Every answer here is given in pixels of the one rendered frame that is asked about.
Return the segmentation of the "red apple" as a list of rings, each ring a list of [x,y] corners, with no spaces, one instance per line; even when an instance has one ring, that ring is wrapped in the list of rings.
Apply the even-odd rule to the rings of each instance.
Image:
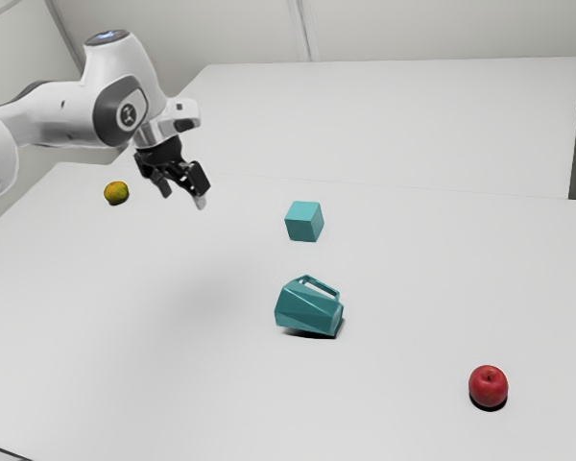
[[[493,408],[507,399],[509,382],[501,369],[480,365],[469,376],[468,393],[478,405]]]

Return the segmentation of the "teal faceted mug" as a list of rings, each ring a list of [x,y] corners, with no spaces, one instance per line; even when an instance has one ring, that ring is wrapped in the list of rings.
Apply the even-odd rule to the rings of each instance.
[[[335,337],[343,321],[340,292],[310,275],[287,282],[280,290],[274,316],[283,328]]]

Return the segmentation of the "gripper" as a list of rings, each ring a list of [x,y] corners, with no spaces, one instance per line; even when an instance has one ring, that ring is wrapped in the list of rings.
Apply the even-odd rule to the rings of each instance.
[[[203,210],[210,181],[196,160],[185,162],[181,148],[180,138],[175,135],[154,147],[137,148],[134,160],[140,174],[158,188],[163,198],[172,194],[169,181],[176,182],[190,194],[196,208]]]

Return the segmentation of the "teal cube block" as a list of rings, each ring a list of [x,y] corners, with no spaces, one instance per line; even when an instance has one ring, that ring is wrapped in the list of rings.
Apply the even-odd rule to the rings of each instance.
[[[284,217],[284,224],[291,240],[316,242],[324,228],[322,207],[318,202],[294,201]]]

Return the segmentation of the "yellow-green citrus fruit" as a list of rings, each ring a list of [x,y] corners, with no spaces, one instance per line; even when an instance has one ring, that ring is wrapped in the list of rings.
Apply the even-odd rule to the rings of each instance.
[[[129,199],[130,190],[125,182],[109,182],[104,188],[103,195],[110,206],[118,206]]]

